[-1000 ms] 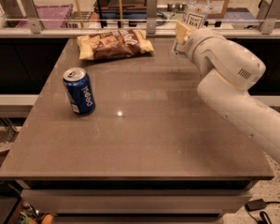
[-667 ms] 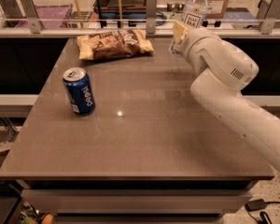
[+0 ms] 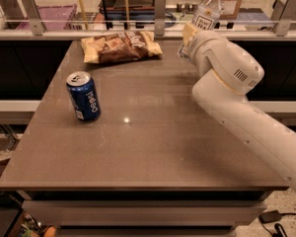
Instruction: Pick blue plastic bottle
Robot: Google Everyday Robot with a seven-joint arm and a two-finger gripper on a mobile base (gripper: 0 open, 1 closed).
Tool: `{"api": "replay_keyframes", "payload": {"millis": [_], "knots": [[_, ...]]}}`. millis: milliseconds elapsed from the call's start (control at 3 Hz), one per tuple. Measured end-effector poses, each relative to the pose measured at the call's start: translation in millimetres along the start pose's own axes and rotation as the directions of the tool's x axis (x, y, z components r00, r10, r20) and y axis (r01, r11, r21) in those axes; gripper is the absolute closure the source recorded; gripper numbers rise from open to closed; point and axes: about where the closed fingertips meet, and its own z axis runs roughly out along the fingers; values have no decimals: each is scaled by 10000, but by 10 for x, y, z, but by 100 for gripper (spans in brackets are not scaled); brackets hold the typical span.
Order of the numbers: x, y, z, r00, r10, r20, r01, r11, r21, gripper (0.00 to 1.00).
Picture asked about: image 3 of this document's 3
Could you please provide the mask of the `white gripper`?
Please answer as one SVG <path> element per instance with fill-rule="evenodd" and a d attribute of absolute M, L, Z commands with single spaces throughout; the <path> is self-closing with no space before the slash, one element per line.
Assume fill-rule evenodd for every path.
<path fill-rule="evenodd" d="M 196 67 L 200 77 L 213 69 L 222 78 L 230 76 L 231 48 L 233 43 L 218 33 L 199 31 L 192 23 L 183 28 L 183 43 L 187 46 L 190 62 Z"/>

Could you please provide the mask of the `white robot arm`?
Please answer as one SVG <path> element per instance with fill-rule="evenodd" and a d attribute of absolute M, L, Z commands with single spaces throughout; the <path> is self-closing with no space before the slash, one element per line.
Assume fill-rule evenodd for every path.
<path fill-rule="evenodd" d="M 224 125 L 296 193 L 296 132 L 252 105 L 246 94 L 264 71 L 244 49 L 192 23 L 183 29 L 180 56 L 197 69 L 194 100 Z"/>

